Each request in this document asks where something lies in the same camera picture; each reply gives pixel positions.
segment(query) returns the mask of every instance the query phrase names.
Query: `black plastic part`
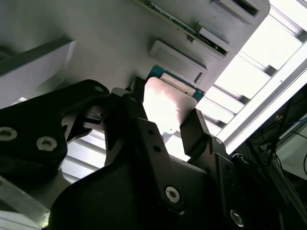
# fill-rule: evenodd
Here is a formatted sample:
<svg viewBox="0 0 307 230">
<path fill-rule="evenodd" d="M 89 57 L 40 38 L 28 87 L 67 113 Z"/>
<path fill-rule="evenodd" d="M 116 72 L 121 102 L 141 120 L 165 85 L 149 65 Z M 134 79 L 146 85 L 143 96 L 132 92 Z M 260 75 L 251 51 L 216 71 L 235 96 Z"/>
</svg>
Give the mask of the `black plastic part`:
<svg viewBox="0 0 307 230">
<path fill-rule="evenodd" d="M 184 215 L 174 215 L 157 203 L 138 163 L 115 161 L 74 183 L 52 207 L 48 230 L 221 229 L 215 185 L 204 171 L 172 160 L 189 201 Z"/>
<path fill-rule="evenodd" d="M 241 170 L 240 166 L 247 161 L 236 161 L 237 165 L 234 165 L 233 159 L 225 151 L 224 144 L 210 135 L 203 116 L 197 109 L 181 125 L 180 131 L 185 153 L 191 157 L 188 163 L 205 170 L 215 180 L 219 196 L 217 205 L 223 216 L 223 227 L 242 229 L 231 219 L 230 212 L 235 210 L 241 215 L 245 229 L 276 229 L 279 212 L 271 205 L 265 190 L 261 190 L 261 185 L 257 183 L 262 181 L 256 171 L 257 166 L 248 163 L 250 170 L 247 173 Z"/>
<path fill-rule="evenodd" d="M 17 131 L 17 138 L 0 141 L 0 173 L 31 178 L 31 181 L 48 180 L 55 175 L 67 154 L 69 136 L 89 132 L 76 122 L 77 115 L 73 114 L 82 114 L 83 109 L 108 94 L 103 85 L 85 80 L 0 110 L 0 127 Z M 49 152 L 39 150 L 36 141 L 40 137 L 54 138 L 57 147 Z"/>
</svg>

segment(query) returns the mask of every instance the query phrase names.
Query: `black mechanical arm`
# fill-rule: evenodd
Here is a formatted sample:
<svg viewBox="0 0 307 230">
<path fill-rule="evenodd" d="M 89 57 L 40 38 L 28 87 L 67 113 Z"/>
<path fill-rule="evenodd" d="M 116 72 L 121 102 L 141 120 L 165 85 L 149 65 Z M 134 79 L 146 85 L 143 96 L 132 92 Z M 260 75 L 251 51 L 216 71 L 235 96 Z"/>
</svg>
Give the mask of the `black mechanical arm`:
<svg viewBox="0 0 307 230">
<path fill-rule="evenodd" d="M 0 110 L 0 173 L 15 184 L 47 183 L 69 142 L 105 132 L 105 167 L 57 197 L 48 230 L 305 229 L 257 165 L 227 155 L 197 109 L 180 127 L 190 160 L 169 156 L 142 105 L 145 81 L 136 82 L 110 94 L 85 80 Z"/>
</svg>

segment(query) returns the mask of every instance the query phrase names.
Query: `gray metal surface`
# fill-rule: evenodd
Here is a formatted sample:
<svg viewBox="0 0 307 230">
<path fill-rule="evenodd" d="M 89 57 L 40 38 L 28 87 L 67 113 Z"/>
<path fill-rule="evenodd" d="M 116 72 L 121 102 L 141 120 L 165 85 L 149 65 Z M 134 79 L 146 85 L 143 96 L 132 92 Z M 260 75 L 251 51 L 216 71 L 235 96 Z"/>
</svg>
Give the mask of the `gray metal surface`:
<svg viewBox="0 0 307 230">
<path fill-rule="evenodd" d="M 207 67 L 201 83 L 207 91 L 269 12 L 268 0 L 253 0 L 259 13 L 243 23 L 210 0 L 153 2 L 192 28 L 199 22 L 234 50 L 217 61 L 204 45 L 191 43 L 184 32 L 133 0 L 20 0 L 6 36 L 9 45 L 24 51 L 65 32 L 78 44 L 69 67 L 72 80 L 91 78 L 109 89 L 127 87 L 133 76 L 145 78 L 155 64 L 148 57 L 152 41 L 160 38 Z"/>
<path fill-rule="evenodd" d="M 175 133 L 196 104 L 194 98 L 158 78 L 150 78 L 145 85 L 143 106 L 161 134 Z"/>
<path fill-rule="evenodd" d="M 75 42 L 60 38 L 0 62 L 0 108 L 10 106 L 67 66 Z"/>
<path fill-rule="evenodd" d="M 2 176 L 0 176 L 0 199 L 38 226 L 44 228 L 48 225 L 49 209 Z"/>
</svg>

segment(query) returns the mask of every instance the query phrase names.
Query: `white panel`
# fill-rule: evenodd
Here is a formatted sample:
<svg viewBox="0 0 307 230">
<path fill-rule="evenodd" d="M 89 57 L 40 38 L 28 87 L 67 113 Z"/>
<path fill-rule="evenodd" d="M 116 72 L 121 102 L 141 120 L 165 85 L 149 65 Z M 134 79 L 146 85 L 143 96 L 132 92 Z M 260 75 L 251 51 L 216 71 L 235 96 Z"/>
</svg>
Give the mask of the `white panel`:
<svg viewBox="0 0 307 230">
<path fill-rule="evenodd" d="M 205 94 L 206 98 L 218 103 L 222 107 L 237 114 L 244 105 L 215 87 L 211 87 Z"/>
<path fill-rule="evenodd" d="M 106 149 L 106 142 L 105 142 L 105 135 L 104 133 L 98 132 L 96 130 L 92 130 L 92 132 L 81 138 L 82 140 L 85 140 L 87 142 L 90 142 L 93 145 L 96 145 L 100 148 Z"/>
<path fill-rule="evenodd" d="M 263 66 L 271 65 L 280 69 L 301 45 L 300 41 L 268 16 L 241 51 Z"/>
<path fill-rule="evenodd" d="M 168 154 L 177 157 L 183 161 L 188 161 L 189 156 L 184 154 L 183 144 L 181 138 L 173 135 L 165 144 Z"/>
<path fill-rule="evenodd" d="M 211 134 L 212 136 L 216 136 L 216 135 L 219 134 L 219 132 L 221 132 L 222 129 L 219 128 L 218 126 L 212 124 L 212 123 L 209 122 L 209 121 L 205 121 L 205 122 L 206 122 L 207 128 L 208 128 L 208 130 L 209 130 L 209 132 L 210 132 L 210 134 Z"/>
<path fill-rule="evenodd" d="M 63 173 L 67 173 L 79 179 L 82 179 L 94 172 L 94 170 L 88 169 L 66 159 L 63 161 L 62 171 Z"/>
<path fill-rule="evenodd" d="M 268 75 L 236 56 L 215 84 L 251 99 L 269 79 Z"/>
<path fill-rule="evenodd" d="M 307 30 L 307 10 L 296 0 L 270 0 L 270 3 L 293 22 Z"/>
<path fill-rule="evenodd" d="M 228 124 L 234 117 L 234 114 L 230 113 L 229 111 L 225 110 L 224 108 L 220 107 L 205 97 L 201 99 L 196 108 L 202 111 L 203 114 L 213 119 L 220 120 L 226 124 Z"/>
<path fill-rule="evenodd" d="M 306 125 L 299 134 L 307 137 Z M 284 170 L 307 180 L 307 175 L 305 174 L 303 167 L 304 157 L 307 154 L 307 139 L 304 137 L 294 133 L 289 137 L 288 141 L 286 140 L 285 144 L 282 144 L 276 153 L 283 164 Z"/>
<path fill-rule="evenodd" d="M 106 156 L 85 146 L 72 142 L 68 145 L 68 156 L 76 158 L 80 161 L 102 168 L 105 165 Z"/>
</svg>

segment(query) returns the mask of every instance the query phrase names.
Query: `slotted panel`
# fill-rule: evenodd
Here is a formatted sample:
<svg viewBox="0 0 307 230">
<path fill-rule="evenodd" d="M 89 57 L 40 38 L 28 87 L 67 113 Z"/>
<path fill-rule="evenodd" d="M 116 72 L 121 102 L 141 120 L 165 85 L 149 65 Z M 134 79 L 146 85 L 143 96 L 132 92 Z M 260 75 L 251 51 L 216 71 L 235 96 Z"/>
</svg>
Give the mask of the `slotted panel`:
<svg viewBox="0 0 307 230">
<path fill-rule="evenodd" d="M 251 99 L 269 79 L 267 74 L 236 56 L 215 84 Z"/>
<path fill-rule="evenodd" d="M 235 98 L 227 95 L 226 93 L 220 91 L 215 87 L 211 87 L 208 92 L 205 94 L 205 97 L 214 101 L 226 108 L 227 110 L 237 114 L 244 107 L 242 103 L 237 101 Z"/>
<path fill-rule="evenodd" d="M 270 3 L 297 25 L 307 30 L 307 10 L 297 0 L 270 0 Z"/>
<path fill-rule="evenodd" d="M 196 106 L 197 109 L 201 110 L 206 116 L 213 119 L 217 119 L 224 123 L 229 123 L 234 117 L 234 114 L 225 110 L 222 106 L 204 97 Z"/>
<path fill-rule="evenodd" d="M 241 51 L 263 66 L 280 69 L 302 43 L 268 16 Z"/>
</svg>

